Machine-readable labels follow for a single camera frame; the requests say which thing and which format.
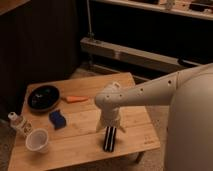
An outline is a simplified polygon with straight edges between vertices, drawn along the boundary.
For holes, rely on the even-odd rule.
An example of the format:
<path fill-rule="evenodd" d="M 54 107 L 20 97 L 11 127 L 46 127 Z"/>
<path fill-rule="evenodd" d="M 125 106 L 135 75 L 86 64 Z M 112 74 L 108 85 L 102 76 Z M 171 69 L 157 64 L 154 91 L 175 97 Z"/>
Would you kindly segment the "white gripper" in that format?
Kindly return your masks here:
<path fill-rule="evenodd" d="M 96 131 L 99 132 L 106 127 L 115 127 L 123 133 L 126 132 L 125 128 L 121 125 L 121 116 L 118 110 L 101 112 L 99 121 L 96 126 Z"/>

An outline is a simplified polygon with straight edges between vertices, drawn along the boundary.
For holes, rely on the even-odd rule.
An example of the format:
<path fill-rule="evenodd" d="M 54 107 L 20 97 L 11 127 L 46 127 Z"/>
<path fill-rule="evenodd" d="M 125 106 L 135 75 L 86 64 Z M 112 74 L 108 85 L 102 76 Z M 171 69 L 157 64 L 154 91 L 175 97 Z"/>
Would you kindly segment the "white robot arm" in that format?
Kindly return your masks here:
<path fill-rule="evenodd" d="M 120 128 L 122 107 L 167 105 L 165 171 L 213 171 L 213 63 L 130 88 L 113 81 L 94 103 L 101 110 L 97 130 Z"/>

